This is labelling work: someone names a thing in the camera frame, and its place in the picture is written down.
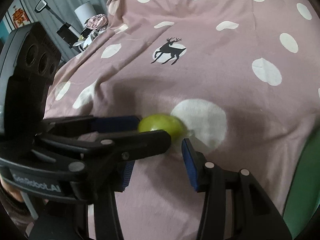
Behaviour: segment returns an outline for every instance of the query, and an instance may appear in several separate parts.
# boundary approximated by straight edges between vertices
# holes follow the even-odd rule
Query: yellow object
[[[138,126],[139,132],[156,130],[164,130],[169,133],[172,141],[178,139],[186,132],[185,126],[177,117],[167,114],[153,114],[145,117]]]

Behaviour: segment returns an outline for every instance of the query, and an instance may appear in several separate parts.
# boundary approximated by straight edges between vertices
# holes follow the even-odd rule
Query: silver rivet
[[[241,172],[241,174],[242,174],[243,176],[248,176],[248,175],[250,174],[250,172],[249,172],[248,170],[246,170],[246,169],[243,169],[243,170],[241,170],[240,172]]]
[[[68,166],[69,171],[72,171],[72,172],[82,171],[84,167],[85,165],[82,162],[73,162],[73,163],[70,163]]]
[[[121,155],[121,157],[122,157],[122,159],[123,160],[128,160],[129,159],[129,157],[130,157],[130,154],[128,153],[128,152],[125,152],[125,153],[122,153],[122,155]]]
[[[112,144],[112,143],[113,143],[113,140],[108,140],[108,139],[101,141],[101,144],[103,144],[103,145],[108,145],[108,144]]]
[[[214,168],[214,163],[206,162],[206,163],[204,164],[204,166],[206,166],[206,168],[208,168],[208,169],[212,169],[212,168]]]

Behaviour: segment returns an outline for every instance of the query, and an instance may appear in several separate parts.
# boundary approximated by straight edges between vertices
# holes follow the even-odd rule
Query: black deer print
[[[171,54],[171,58],[169,58],[168,60],[166,60],[165,62],[163,62],[162,64],[165,64],[167,63],[170,59],[173,59],[174,57],[176,57],[176,60],[174,62],[172,62],[171,65],[173,65],[174,63],[177,62],[177,60],[179,59],[179,56],[180,54],[186,49],[177,49],[177,48],[173,48],[173,47],[170,47],[174,42],[178,42],[178,41],[182,41],[182,39],[177,39],[176,40],[173,40],[173,38],[170,38],[170,39],[167,39],[167,43],[164,44],[158,51],[156,51],[155,53],[155,60],[151,63],[155,63],[157,61],[157,59],[159,59],[162,54],[164,53],[170,53]]]

